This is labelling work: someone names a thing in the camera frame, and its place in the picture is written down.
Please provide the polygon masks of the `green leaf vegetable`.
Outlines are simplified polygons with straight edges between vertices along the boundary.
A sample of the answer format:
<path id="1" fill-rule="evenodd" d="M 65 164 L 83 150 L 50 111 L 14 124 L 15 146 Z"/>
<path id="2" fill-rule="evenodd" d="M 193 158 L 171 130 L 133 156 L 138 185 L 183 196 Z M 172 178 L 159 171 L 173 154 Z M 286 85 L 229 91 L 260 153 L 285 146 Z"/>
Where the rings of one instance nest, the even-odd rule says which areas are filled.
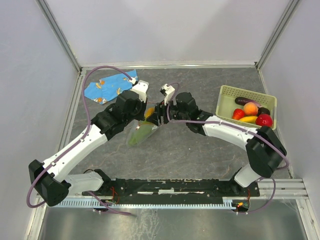
<path id="1" fill-rule="evenodd" d="M 145 122 L 139 123 L 137 126 L 133 126 L 127 137 L 127 145 L 129 147 L 140 145 L 153 133 L 153 127 L 154 125 L 152 123 Z"/>

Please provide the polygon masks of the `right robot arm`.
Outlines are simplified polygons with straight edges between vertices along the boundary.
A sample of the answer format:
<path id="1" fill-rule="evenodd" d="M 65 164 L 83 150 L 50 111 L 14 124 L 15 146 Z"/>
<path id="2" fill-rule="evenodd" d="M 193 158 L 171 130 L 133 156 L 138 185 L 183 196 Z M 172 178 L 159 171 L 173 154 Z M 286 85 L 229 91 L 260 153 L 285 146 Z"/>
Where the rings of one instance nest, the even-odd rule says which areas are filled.
<path id="1" fill-rule="evenodd" d="M 281 163 L 288 161 L 287 151 L 270 127 L 244 127 L 224 121 L 199 109 L 189 92 L 179 93 L 175 100 L 157 103 L 146 120 L 156 126 L 183 123 L 196 134 L 218 138 L 245 150 L 249 163 L 238 170 L 229 183 L 231 193 L 236 196 L 246 192 L 252 182 L 271 178 L 275 171 L 282 169 Z"/>

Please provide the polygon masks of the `small orange mango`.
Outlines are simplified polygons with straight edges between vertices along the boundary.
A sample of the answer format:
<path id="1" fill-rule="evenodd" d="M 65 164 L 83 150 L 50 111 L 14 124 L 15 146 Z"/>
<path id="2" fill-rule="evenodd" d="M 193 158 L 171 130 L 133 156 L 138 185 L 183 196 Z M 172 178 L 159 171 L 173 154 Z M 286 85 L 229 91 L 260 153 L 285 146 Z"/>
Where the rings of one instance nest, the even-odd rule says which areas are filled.
<path id="1" fill-rule="evenodd" d="M 144 113 L 145 119 L 149 118 L 154 112 L 155 112 L 155 108 L 154 107 L 148 108 Z"/>

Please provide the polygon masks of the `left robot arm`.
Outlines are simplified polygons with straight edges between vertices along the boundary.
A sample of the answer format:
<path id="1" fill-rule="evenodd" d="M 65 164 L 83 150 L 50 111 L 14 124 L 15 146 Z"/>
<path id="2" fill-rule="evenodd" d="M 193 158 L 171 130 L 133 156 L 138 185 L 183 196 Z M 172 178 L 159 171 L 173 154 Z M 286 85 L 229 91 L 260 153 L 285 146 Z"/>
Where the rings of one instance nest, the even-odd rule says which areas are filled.
<path id="1" fill-rule="evenodd" d="M 122 132 L 133 120 L 143 120 L 147 94 L 140 90 L 122 92 L 115 103 L 99 112 L 89 126 L 61 151 L 40 162 L 28 165 L 31 189 L 37 191 L 44 203 L 53 207 L 69 194 L 97 192 L 106 195 L 111 189 L 110 178 L 97 169 L 88 174 L 71 175 L 71 170 L 88 154 Z"/>

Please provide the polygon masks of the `clear zip top bag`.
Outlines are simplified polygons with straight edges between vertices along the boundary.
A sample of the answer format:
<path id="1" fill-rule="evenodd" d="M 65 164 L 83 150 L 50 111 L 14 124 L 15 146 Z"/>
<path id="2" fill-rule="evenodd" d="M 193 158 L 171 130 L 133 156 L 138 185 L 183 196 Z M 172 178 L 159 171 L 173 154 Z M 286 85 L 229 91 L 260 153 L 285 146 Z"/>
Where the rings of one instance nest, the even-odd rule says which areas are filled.
<path id="1" fill-rule="evenodd" d="M 157 126 L 156 124 L 147 121 L 147 118 L 150 117 L 154 112 L 155 103 L 148 102 L 146 105 L 146 110 L 144 112 L 144 120 L 133 121 L 132 128 L 126 139 L 126 145 L 128 147 L 136 147 L 140 145 L 159 129 L 159 126 Z"/>

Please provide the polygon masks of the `red strawberry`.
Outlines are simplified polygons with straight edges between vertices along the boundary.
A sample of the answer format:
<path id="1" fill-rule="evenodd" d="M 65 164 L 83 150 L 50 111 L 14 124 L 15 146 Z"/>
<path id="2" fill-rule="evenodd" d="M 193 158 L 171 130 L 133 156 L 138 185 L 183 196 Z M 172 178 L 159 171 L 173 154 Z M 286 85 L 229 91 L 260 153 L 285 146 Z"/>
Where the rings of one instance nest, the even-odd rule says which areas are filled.
<path id="1" fill-rule="evenodd" d="M 238 121 L 238 120 L 244 118 L 245 116 L 246 116 L 246 114 L 245 114 L 245 112 L 244 112 L 243 109 L 236 108 L 236 109 L 233 111 L 232 119 Z"/>

